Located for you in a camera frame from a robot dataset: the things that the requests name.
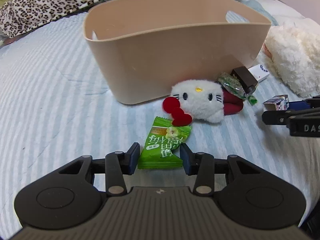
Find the small colourful printed box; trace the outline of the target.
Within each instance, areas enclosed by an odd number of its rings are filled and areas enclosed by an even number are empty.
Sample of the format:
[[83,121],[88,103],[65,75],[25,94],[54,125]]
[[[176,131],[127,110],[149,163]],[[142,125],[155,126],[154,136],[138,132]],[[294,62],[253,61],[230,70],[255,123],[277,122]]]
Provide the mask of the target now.
[[289,97],[286,94],[275,95],[272,98],[266,100],[263,104],[268,111],[288,110],[290,106]]

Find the clear green-speckled packet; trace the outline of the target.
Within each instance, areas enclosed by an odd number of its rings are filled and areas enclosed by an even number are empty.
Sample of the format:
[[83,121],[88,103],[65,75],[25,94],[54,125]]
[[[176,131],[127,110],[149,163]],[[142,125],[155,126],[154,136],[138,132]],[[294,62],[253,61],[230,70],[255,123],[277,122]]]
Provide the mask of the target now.
[[233,94],[234,96],[240,98],[243,101],[247,100],[251,106],[254,106],[258,103],[258,100],[253,95],[253,93],[256,90],[255,86],[249,87],[248,91],[246,92],[242,84],[236,77],[233,77],[225,72],[219,75],[217,81],[229,93]]

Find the white Hello Kitty plush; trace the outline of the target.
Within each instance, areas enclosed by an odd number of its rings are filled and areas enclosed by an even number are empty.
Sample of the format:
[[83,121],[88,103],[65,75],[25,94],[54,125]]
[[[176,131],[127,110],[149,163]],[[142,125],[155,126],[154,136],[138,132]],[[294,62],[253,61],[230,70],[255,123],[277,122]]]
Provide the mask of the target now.
[[162,107],[174,126],[188,126],[193,120],[219,123],[224,118],[223,90],[213,81],[183,81],[172,87]]

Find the green snack packet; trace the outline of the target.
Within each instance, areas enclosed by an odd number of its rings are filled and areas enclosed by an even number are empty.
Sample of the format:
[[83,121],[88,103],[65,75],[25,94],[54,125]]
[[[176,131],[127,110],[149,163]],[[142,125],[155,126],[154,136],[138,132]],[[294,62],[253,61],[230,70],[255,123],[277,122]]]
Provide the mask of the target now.
[[190,133],[191,126],[176,127],[169,119],[155,117],[138,159],[138,168],[163,170],[182,167],[183,161],[174,151],[188,139]]

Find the dark brown small box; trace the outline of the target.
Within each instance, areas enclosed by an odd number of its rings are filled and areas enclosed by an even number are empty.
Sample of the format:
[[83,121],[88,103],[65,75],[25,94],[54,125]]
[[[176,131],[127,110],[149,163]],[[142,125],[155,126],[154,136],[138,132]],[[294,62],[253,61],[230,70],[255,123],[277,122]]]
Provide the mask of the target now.
[[239,80],[246,94],[253,94],[255,92],[258,81],[246,67],[242,66],[234,68],[231,72],[231,76]]

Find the white small box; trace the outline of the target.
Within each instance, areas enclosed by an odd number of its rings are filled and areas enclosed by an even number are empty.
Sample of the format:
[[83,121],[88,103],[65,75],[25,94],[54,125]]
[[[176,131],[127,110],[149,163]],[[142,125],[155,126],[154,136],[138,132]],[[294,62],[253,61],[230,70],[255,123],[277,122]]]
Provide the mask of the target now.
[[262,64],[252,66],[251,68],[248,68],[248,71],[254,76],[258,83],[262,82],[270,75],[270,72]]

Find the white fluffy plush toy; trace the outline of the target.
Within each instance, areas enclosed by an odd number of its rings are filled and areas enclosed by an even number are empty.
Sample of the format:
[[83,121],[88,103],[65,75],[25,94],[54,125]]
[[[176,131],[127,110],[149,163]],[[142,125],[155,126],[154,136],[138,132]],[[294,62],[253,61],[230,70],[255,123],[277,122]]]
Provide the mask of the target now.
[[274,70],[300,96],[319,93],[319,33],[272,26],[264,42]]

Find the beige plastic storage basket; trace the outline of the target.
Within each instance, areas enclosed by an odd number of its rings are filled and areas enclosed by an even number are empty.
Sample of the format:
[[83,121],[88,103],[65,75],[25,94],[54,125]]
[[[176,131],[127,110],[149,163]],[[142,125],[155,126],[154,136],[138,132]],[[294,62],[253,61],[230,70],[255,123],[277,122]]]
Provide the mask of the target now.
[[235,0],[112,0],[89,10],[83,32],[113,96],[135,105],[250,67],[270,27]]

